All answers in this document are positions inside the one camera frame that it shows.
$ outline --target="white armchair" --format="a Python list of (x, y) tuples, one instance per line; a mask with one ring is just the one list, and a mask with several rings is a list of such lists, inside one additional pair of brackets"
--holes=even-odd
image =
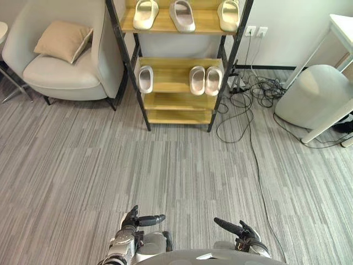
[[(54, 20), (93, 28), (92, 47), (74, 64), (33, 52), (41, 34)], [(122, 97), (124, 65), (104, 0), (29, 0), (8, 35), (3, 59), (32, 89), (66, 100)]]

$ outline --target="electrical outlet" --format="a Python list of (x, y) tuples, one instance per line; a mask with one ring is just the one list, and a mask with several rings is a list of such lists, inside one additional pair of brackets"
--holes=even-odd
[(248, 26), (246, 31), (245, 31), (245, 36), (249, 37), (249, 36), (254, 36), (255, 35), (255, 31), (256, 31), (256, 26)]
[(256, 37), (263, 38), (266, 35), (266, 32), (269, 28), (266, 26), (261, 26), (259, 27), (258, 33)]

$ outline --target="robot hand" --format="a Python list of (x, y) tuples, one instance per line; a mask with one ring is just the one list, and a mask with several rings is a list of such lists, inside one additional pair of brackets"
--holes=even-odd
[(261, 243), (260, 235), (243, 221), (240, 221), (242, 226), (232, 224), (231, 222), (219, 218), (214, 218), (214, 221), (221, 228), (239, 237), (236, 239), (236, 250), (271, 258), (268, 248)]
[(107, 257), (99, 265), (130, 265), (136, 248), (142, 245), (143, 231), (138, 226), (152, 226), (165, 219), (165, 215), (138, 217), (138, 206), (134, 206), (121, 222), (121, 228), (111, 239)]

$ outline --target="floor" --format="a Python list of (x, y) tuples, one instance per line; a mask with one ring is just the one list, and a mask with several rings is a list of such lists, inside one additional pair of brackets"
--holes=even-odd
[[(284, 81), (289, 72), (263, 71)], [(0, 96), (11, 91), (0, 83)], [(281, 252), (266, 222), (249, 133), (224, 144), (206, 126), (153, 125), (128, 90), (117, 112), (105, 101), (56, 100), (30, 91), (0, 105), (0, 264), (96, 264), (123, 213), (166, 214), (175, 248), (210, 248), (234, 237), (215, 223), (240, 219)], [(241, 110), (228, 100), (229, 113)], [(252, 136), (270, 223), (289, 264), (351, 264), (353, 149), (309, 149), (282, 130), (273, 108), (253, 107)], [(246, 116), (220, 128), (240, 137)], [(298, 136), (307, 131), (286, 125)], [(332, 131), (322, 141), (337, 139)], [(324, 146), (313, 141), (311, 146)]]

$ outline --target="slipper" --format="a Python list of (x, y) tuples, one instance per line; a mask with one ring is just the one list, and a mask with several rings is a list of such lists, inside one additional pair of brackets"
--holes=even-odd
[(196, 29), (191, 5), (186, 0), (176, 0), (170, 4), (170, 17), (179, 32), (189, 33)]
[(151, 93), (153, 90), (153, 70), (149, 65), (142, 66), (138, 75), (138, 86), (143, 94)]
[(218, 17), (220, 27), (224, 31), (234, 32), (239, 26), (239, 5), (238, 1), (225, 0), (218, 6)]
[(158, 15), (158, 4), (154, 0), (139, 0), (136, 4), (133, 16), (133, 27), (135, 29), (150, 29)]
[(222, 84), (223, 73), (221, 69), (211, 66), (206, 71), (205, 93), (209, 96), (218, 95)]
[(195, 66), (190, 71), (190, 91), (200, 96), (205, 91), (205, 69), (202, 66)]

